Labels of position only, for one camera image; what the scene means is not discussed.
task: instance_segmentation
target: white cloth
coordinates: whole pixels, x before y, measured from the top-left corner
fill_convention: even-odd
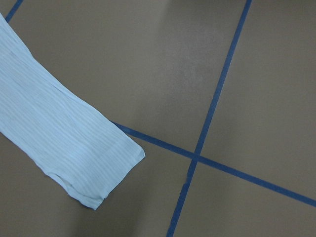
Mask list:
[[[2,15],[0,131],[70,196],[93,209],[145,156],[39,64]]]

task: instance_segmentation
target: white fabric strip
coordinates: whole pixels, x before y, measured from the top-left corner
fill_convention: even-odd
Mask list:
[[[1,14],[0,131],[70,196],[93,209],[145,156],[39,64]]]

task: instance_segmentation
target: blue tape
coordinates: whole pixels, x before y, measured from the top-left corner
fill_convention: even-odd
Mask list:
[[[237,25],[237,28],[236,28],[236,31],[235,31],[235,34],[234,34],[231,46],[230,46],[230,48],[228,50],[224,66],[223,66],[221,75],[219,77],[219,80],[218,80],[218,83],[217,83],[217,86],[216,86],[216,89],[215,89],[215,92],[214,92],[214,95],[213,95],[213,98],[212,98],[211,105],[210,105],[209,110],[207,112],[206,119],[205,119],[205,122],[204,122],[204,125],[203,125],[203,128],[202,128],[201,134],[200,134],[198,142],[197,142],[197,148],[196,148],[196,153],[197,154],[201,154],[201,151],[202,151],[202,148],[203,148],[206,136],[207,136],[207,132],[208,132],[209,127],[211,125],[211,122],[212,122],[212,119],[213,119],[213,115],[215,113],[215,109],[216,109],[216,106],[217,106],[217,103],[218,103],[218,100],[219,100],[219,96],[221,94],[221,91],[222,91],[222,88],[223,88],[223,85],[224,85],[224,82],[225,82],[225,78],[226,78],[229,66],[231,64],[231,61],[232,61],[232,58],[233,58],[233,54],[234,54],[234,51],[236,49],[236,45],[237,45],[237,42],[238,42],[238,39],[239,39],[241,30],[242,30],[242,27],[243,27],[243,25],[245,23],[246,16],[247,16],[247,13],[249,11],[250,5],[251,5],[251,0],[247,0],[246,4],[244,6],[244,9],[242,11],[239,23]]]
[[[218,79],[217,86],[216,86],[210,107],[208,109],[201,134],[198,138],[197,146],[195,149],[195,154],[197,154],[197,155],[201,154],[202,148],[204,146],[205,139],[206,139],[209,127],[211,125],[213,115],[215,113],[215,109],[216,109],[216,106],[217,106],[217,103],[218,103],[218,100],[219,100],[219,97],[221,95],[221,91],[222,91],[222,88],[223,88],[223,85],[225,82],[225,78],[226,78],[229,66],[231,64],[233,54],[234,54],[241,30],[242,30],[243,24],[245,23],[246,16],[247,16],[247,13],[249,11],[250,5],[251,5],[251,0],[247,0],[245,6],[243,8],[240,20],[238,22],[231,46],[228,50],[228,54],[226,56],[221,75]],[[167,237],[173,237],[173,235],[174,235],[174,232],[175,232],[176,226],[178,224],[178,220],[179,220],[179,217],[180,217],[180,214],[181,214],[181,211],[182,211],[182,208],[183,208],[183,205],[184,205],[184,202],[185,202],[185,199],[186,199],[186,196],[187,196],[187,193],[188,193],[188,190],[189,190],[196,166],[197,166],[197,162],[194,160],[191,161],[190,167],[189,167],[189,170],[187,173],[187,180],[186,180],[185,184],[183,185],[182,190],[180,192],[178,202],[177,202],[176,208],[174,210],[169,229],[167,231],[167,235],[166,235]]]
[[[23,2],[23,0],[17,0],[16,1],[15,5],[12,7],[12,9],[9,11],[7,16],[5,17],[5,20],[6,20],[7,23],[9,23],[9,21],[11,20],[11,18],[14,16],[15,12],[17,11],[17,9],[22,4],[22,2]]]
[[[223,165],[221,163],[215,162],[215,161],[210,160],[210,159],[205,158],[205,157],[199,157],[198,161],[203,163],[203,164],[209,165],[209,166],[211,166],[211,167],[213,167],[215,169],[222,170],[225,173],[231,174],[233,176],[236,176],[238,178],[241,178],[243,180],[251,182],[253,184],[257,184],[257,185],[259,185],[261,187],[264,187],[264,188],[270,189],[270,190],[272,190],[274,192],[277,192],[279,194],[285,195],[285,196],[287,196],[289,198],[292,198],[292,199],[295,199],[295,200],[301,201],[303,203],[306,203],[308,205],[316,207],[316,200],[311,199],[309,197],[300,195],[298,193],[295,193],[295,192],[290,191],[288,189],[282,188],[282,187],[280,187],[278,185],[272,184],[272,183],[267,182],[265,180],[259,179],[259,178],[255,177],[255,176],[250,175],[250,174],[246,174],[246,173],[241,172],[239,170],[230,168],[230,167],[228,167],[226,165]]]
[[[131,128],[128,128],[126,126],[120,125],[118,123],[114,123],[114,124],[118,128],[120,128],[123,132],[125,132],[125,133],[127,133],[129,135],[132,135],[134,137],[137,137],[137,138],[139,138],[141,140],[144,140],[146,142],[152,143],[154,145],[157,145],[157,146],[162,147],[164,149],[167,149],[169,151],[172,151],[172,152],[178,153],[180,155],[183,155],[183,156],[185,156],[187,158],[192,159],[193,162],[203,163],[203,164],[211,166],[211,167],[213,167],[215,169],[221,170],[221,171],[223,171],[225,173],[228,173],[228,174],[231,174],[233,176],[236,176],[236,177],[238,177],[240,179],[246,180],[246,181],[248,181],[250,183],[259,185],[261,187],[264,187],[264,188],[269,189],[271,191],[277,192],[277,193],[282,194],[284,196],[287,196],[289,198],[292,198],[292,199],[295,199],[297,201],[300,201],[300,202],[303,202],[305,204],[308,204],[308,205],[316,207],[316,200],[314,200],[314,199],[311,199],[311,198],[306,197],[304,195],[295,193],[295,192],[290,191],[288,189],[282,188],[282,187],[280,187],[278,185],[275,185],[275,184],[272,184],[272,183],[267,182],[265,180],[259,179],[259,178],[255,177],[255,176],[252,176],[250,174],[247,174],[247,173],[244,173],[242,171],[236,170],[234,168],[231,168],[231,167],[226,166],[224,164],[221,164],[221,163],[218,163],[216,161],[210,160],[208,158],[199,156],[199,155],[197,155],[195,153],[186,151],[186,150],[184,150],[182,148],[176,147],[176,146],[171,145],[171,144],[169,144],[167,142],[164,142],[164,141],[159,140],[157,138],[148,136],[148,135],[146,135],[144,133],[138,132],[138,131],[133,130]],[[189,182],[191,182],[192,176],[193,176],[192,174],[193,174],[194,169],[195,169],[195,166],[193,164],[190,165],[190,167],[189,167],[189,170],[188,170],[188,178],[187,178],[186,184],[185,184],[186,187],[188,186]],[[188,190],[186,190],[186,189],[185,190],[181,190],[181,193],[185,194],[185,193],[187,193],[187,191]],[[180,216],[181,212],[179,213],[179,210],[177,210],[176,213],[177,213],[176,216]]]

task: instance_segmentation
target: painter's tape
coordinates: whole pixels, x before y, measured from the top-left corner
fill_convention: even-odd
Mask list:
[[[223,171],[225,173],[231,174],[233,176],[236,176],[238,178],[241,178],[241,179],[246,180],[248,182],[251,182],[253,184],[259,185],[261,187],[264,187],[264,188],[269,189],[271,191],[277,192],[277,193],[282,194],[284,196],[287,196],[289,198],[292,198],[292,199],[295,199],[297,201],[300,201],[300,202],[303,202],[305,204],[308,204],[308,205],[316,207],[316,200],[315,199],[312,199],[312,198],[309,198],[307,196],[301,195],[299,193],[293,192],[291,190],[285,189],[285,188],[283,188],[281,186],[278,186],[278,185],[275,185],[273,183],[267,182],[267,181],[265,181],[263,179],[259,179],[259,178],[255,177],[255,176],[252,176],[250,174],[244,173],[244,172],[239,171],[237,169],[231,168],[229,166],[226,166],[226,165],[221,164],[219,162],[213,161],[211,159],[199,156],[199,155],[197,155],[197,154],[195,154],[193,152],[189,152],[189,151],[184,150],[182,148],[176,147],[176,146],[171,145],[171,144],[169,144],[167,142],[164,142],[164,141],[159,140],[157,138],[148,136],[148,135],[146,135],[144,133],[141,133],[139,131],[133,130],[131,128],[128,128],[128,127],[123,126],[123,125],[120,125],[118,123],[115,123],[115,125],[118,126],[123,132],[125,132],[125,133],[127,133],[129,135],[132,135],[133,137],[139,138],[141,140],[144,140],[146,142],[152,143],[154,145],[157,145],[157,146],[162,147],[164,149],[167,149],[169,151],[172,151],[172,152],[178,153],[180,155],[183,155],[183,156],[185,156],[187,158],[192,159],[194,162],[197,161],[197,162],[203,163],[205,165],[208,165],[208,166],[213,167],[215,169],[221,170],[221,171]],[[189,178],[187,178],[187,181],[192,179],[192,170],[193,169],[194,169],[194,165],[192,165],[192,167],[189,168],[189,170],[188,170],[188,174],[189,174],[188,177]]]
[[[7,23],[12,19],[14,14],[16,13],[17,9],[19,9],[20,5],[22,4],[23,0],[17,0],[14,6],[11,8],[7,16],[5,17],[5,20]]]
[[[240,20],[238,22],[238,25],[237,25],[237,28],[236,28],[236,31],[235,31],[235,34],[234,34],[231,46],[230,46],[230,48],[228,50],[228,54],[226,56],[225,63],[224,63],[221,75],[219,77],[219,80],[218,80],[218,83],[217,83],[217,86],[216,86],[216,89],[215,89],[215,92],[214,92],[214,95],[213,95],[210,107],[208,109],[208,112],[207,112],[207,115],[206,115],[206,119],[205,119],[205,122],[204,122],[204,125],[203,125],[203,128],[202,128],[201,134],[200,134],[200,136],[198,138],[197,146],[196,146],[196,149],[195,149],[195,152],[194,152],[196,155],[200,155],[201,154],[202,148],[204,146],[205,139],[206,139],[209,127],[211,125],[211,122],[212,122],[212,119],[213,119],[213,115],[215,113],[215,109],[216,109],[219,97],[221,95],[221,91],[223,89],[225,78],[226,78],[229,66],[231,64],[231,61],[232,61],[232,58],[233,58],[233,54],[234,54],[234,51],[235,51],[235,48],[236,48],[236,45],[237,45],[237,42],[238,42],[241,30],[242,30],[242,27],[243,27],[243,25],[245,23],[246,16],[247,16],[247,13],[249,11],[250,5],[251,5],[251,0],[247,0],[246,4],[244,6],[244,9],[242,11]],[[167,235],[166,235],[167,237],[172,237],[174,235],[174,232],[175,232],[175,229],[176,229],[176,226],[177,226],[180,214],[181,214],[181,210],[183,208],[184,201],[186,199],[186,196],[187,196],[187,193],[188,193],[188,190],[189,190],[189,187],[190,187],[190,184],[191,184],[191,180],[192,180],[192,177],[194,175],[196,166],[197,166],[196,161],[191,161],[191,164],[190,164],[190,167],[189,167],[189,171],[187,173],[187,181],[183,185],[182,190],[180,192],[180,196],[178,198],[178,202],[177,202],[176,208],[174,210],[174,213],[173,213],[173,216],[172,216],[172,219],[171,219],[171,223],[170,223]]]

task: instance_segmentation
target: gray floor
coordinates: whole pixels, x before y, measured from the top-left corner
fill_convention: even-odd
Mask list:
[[[10,25],[108,119],[194,152],[244,4],[26,0]],[[315,16],[313,0],[252,2],[201,154],[314,200]],[[165,236],[191,160],[132,138],[146,158],[93,211],[1,135],[0,235]],[[313,237],[315,221],[312,205],[199,163],[174,236]]]

